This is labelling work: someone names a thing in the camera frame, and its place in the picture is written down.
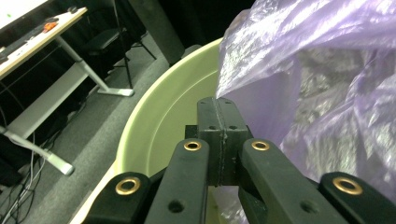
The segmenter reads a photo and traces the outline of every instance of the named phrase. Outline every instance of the trash bag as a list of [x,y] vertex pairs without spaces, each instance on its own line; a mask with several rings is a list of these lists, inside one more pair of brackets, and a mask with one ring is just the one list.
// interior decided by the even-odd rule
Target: trash bag
[[303,175],[346,172],[396,203],[395,22],[391,0],[257,0],[220,44],[217,97]]

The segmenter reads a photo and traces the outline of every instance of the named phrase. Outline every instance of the plastic bucket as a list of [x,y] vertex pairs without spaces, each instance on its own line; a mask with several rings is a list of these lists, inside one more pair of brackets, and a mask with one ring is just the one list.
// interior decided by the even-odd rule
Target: plastic bucket
[[[185,125],[197,124],[198,100],[213,96],[218,82],[218,39],[166,71],[145,93],[122,133],[117,173],[152,176],[169,163]],[[220,223],[209,190],[206,223]]]

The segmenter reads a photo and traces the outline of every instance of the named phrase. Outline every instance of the desk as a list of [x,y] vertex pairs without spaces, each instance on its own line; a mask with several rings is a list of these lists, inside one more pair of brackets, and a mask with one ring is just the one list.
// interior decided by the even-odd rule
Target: desk
[[131,89],[109,88],[66,41],[60,37],[60,34],[76,23],[86,11],[87,8],[83,7],[74,14],[66,12],[56,16],[59,19],[57,26],[45,34],[37,35],[27,44],[10,54],[8,61],[0,64],[1,80],[39,50],[43,49],[52,40],[55,40],[75,61],[49,89],[14,119],[8,125],[7,129],[0,126],[0,133],[10,138],[15,144],[33,150],[65,175],[71,175],[73,173],[74,167],[71,164],[27,141],[26,138],[35,131],[86,77],[90,77],[99,86],[99,93],[121,96],[132,96],[134,94],[134,90]]

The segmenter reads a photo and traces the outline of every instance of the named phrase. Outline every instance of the table leg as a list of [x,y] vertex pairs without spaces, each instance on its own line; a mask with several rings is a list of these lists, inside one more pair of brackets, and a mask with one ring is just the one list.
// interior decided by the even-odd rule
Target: table leg
[[99,93],[121,95],[121,96],[132,96],[134,90],[132,89],[115,89],[109,88],[107,84],[99,78],[98,75],[90,68],[90,66],[85,63],[85,61],[64,41],[60,36],[56,37],[56,41],[61,45],[61,47],[73,58],[73,60],[81,66],[85,71],[87,71],[88,76],[100,87]]
[[53,165],[55,168],[61,171],[64,175],[71,175],[74,172],[75,168],[71,164],[62,160],[60,157],[53,154],[52,152],[47,151],[41,147],[38,147],[35,144],[31,143],[30,141],[7,130],[3,126],[0,126],[0,133],[2,133],[5,137],[8,137],[14,144],[28,148],[33,152],[37,153],[38,155],[43,157],[46,161],[48,161],[51,165]]

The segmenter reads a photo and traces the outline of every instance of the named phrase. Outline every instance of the black chair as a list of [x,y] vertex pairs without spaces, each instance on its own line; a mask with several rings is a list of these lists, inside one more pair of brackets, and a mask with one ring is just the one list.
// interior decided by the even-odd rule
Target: black chair
[[[142,31],[146,32],[143,23],[137,18],[127,0],[84,0],[83,2],[88,9],[85,17],[92,36],[92,39],[83,46],[83,50],[96,61],[100,77],[106,77],[107,71],[113,67],[125,67],[132,88],[129,59],[125,53],[130,48],[143,47],[156,60],[141,41]],[[114,65],[122,59],[124,65]]]

